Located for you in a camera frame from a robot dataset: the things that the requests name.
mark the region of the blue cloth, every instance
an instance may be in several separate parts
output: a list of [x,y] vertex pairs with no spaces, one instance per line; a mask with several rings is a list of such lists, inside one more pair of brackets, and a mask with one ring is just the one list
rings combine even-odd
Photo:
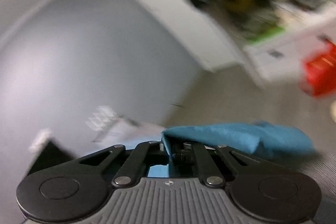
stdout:
[[209,146],[226,144],[264,159],[272,159],[283,153],[309,154],[315,152],[312,141],[299,129],[272,125],[268,122],[182,126],[167,129],[162,134],[197,141]]

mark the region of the light blue object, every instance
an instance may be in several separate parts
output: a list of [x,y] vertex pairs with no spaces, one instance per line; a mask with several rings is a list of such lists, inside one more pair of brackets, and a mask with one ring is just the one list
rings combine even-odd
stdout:
[[209,146],[226,144],[264,159],[272,159],[284,153],[298,155],[315,152],[312,141],[299,129],[274,126],[268,122],[182,126],[166,129],[162,134]]

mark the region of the beige object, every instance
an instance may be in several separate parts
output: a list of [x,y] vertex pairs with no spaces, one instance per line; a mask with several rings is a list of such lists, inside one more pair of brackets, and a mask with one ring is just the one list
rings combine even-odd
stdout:
[[334,101],[330,106],[330,114],[331,114],[331,117],[336,122],[336,101]]

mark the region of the silver bolt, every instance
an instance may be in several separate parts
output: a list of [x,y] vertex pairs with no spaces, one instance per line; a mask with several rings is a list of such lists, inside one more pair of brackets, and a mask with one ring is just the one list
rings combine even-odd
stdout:
[[128,183],[131,182],[131,178],[130,177],[126,177],[126,176],[121,176],[121,177],[117,177],[114,182],[118,185],[126,185]]
[[213,177],[208,177],[207,178],[207,183],[211,184],[211,185],[218,185],[221,184],[223,182],[223,179],[218,177],[218,176],[213,176]]
[[183,143],[184,149],[191,149],[191,143]]

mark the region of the crosshair logo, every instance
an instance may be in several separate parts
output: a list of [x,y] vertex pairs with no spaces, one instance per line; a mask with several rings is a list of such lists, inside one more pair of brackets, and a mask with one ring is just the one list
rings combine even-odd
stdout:
[[172,182],[171,180],[167,180],[165,181],[165,184],[168,185],[168,186],[171,186],[174,184],[174,182]]

